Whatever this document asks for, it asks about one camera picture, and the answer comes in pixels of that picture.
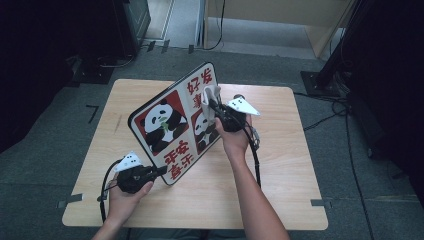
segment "panda sign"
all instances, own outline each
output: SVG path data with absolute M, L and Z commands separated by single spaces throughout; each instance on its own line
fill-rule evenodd
M 201 108 L 201 93 L 217 85 L 212 63 L 203 63 L 134 111 L 128 125 L 162 176 L 172 185 L 218 140 Z

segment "red chinese characters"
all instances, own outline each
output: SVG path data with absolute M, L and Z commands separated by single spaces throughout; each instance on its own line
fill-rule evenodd
M 213 81 L 213 74 L 210 68 L 203 69 L 198 76 L 194 77 L 187 83 L 187 92 L 192 96 L 193 108 L 201 107 L 201 91 L 205 85 Z
M 193 155 L 189 152 L 188 142 L 180 140 L 177 148 L 171 150 L 164 156 L 165 163 L 171 168 L 168 172 L 171 173 L 171 179 L 175 180 L 181 175 L 182 170 L 190 166 L 193 161 Z

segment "black tape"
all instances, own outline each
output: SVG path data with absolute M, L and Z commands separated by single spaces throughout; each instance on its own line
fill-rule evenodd
M 97 110 L 99 110 L 99 106 L 92 106 L 92 105 L 85 105 L 85 106 L 86 107 L 89 107 L 89 108 L 94 108 L 93 115 L 91 115 L 91 118 L 88 121 L 88 123 L 91 123 L 93 121 L 93 119 L 94 119 L 94 116 L 96 116 Z
M 155 47 L 156 41 L 150 42 L 149 44 L 149 48 L 147 48 L 147 51 L 150 52 L 153 50 L 153 48 Z
M 56 208 L 66 208 L 66 206 L 68 205 L 68 203 L 79 202 L 79 201 L 82 201 L 82 199 L 83 199 L 83 194 L 82 193 L 69 196 L 66 200 L 59 201 L 56 204 Z
M 166 41 L 163 43 L 162 53 L 165 53 L 166 51 L 168 51 L 168 46 L 169 46 L 169 39 L 168 39 L 168 40 L 166 40 Z
M 194 52 L 194 45 L 188 46 L 188 54 L 192 54 Z
M 322 199 L 311 199 L 311 205 L 313 207 L 324 207 L 325 203 Z

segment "person's left hand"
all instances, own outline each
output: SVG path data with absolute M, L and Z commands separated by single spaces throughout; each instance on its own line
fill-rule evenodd
M 115 174 L 111 186 L 116 184 Z M 140 200 L 146 196 L 153 187 L 153 182 L 146 183 L 138 192 L 131 194 L 123 192 L 119 186 L 112 187 L 109 190 L 109 213 L 107 219 L 113 220 L 115 224 L 123 225 L 131 216 Z

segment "table surface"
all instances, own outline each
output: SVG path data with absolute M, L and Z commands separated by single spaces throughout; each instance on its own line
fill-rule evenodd
M 112 88 L 69 203 L 67 226 L 101 226 L 97 197 L 108 167 L 130 151 L 150 162 L 127 125 L 129 115 L 171 85 L 169 81 L 117 80 Z M 253 116 L 260 135 L 258 157 L 262 190 L 290 230 L 324 230 L 328 220 L 293 92 L 286 87 L 220 84 L 223 102 L 240 93 L 261 112 Z M 246 159 L 254 173 L 248 149 Z M 240 208 L 229 161 L 219 140 L 173 186 L 160 178 L 142 199 L 126 227 L 242 229 Z

